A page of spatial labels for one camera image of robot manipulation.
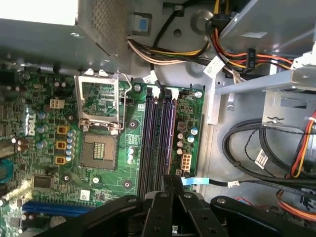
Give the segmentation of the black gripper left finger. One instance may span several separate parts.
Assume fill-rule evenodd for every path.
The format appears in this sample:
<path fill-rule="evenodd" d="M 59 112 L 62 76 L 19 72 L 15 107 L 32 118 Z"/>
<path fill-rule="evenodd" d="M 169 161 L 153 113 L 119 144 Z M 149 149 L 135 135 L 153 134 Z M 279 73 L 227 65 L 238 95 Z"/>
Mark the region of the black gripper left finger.
<path fill-rule="evenodd" d="M 123 196 L 39 234 L 41 237 L 169 237 L 172 227 L 171 175 L 152 199 Z"/>

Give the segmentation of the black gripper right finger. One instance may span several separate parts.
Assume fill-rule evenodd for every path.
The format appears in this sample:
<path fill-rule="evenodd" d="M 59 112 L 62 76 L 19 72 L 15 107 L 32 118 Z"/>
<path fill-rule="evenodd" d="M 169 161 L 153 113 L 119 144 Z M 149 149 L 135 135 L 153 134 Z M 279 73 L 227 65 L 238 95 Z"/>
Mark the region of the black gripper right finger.
<path fill-rule="evenodd" d="M 172 176 L 174 195 L 199 237 L 314 237 L 312 230 L 288 222 L 272 213 L 225 196 L 206 207 L 195 194 L 186 192 L 181 177 Z"/>

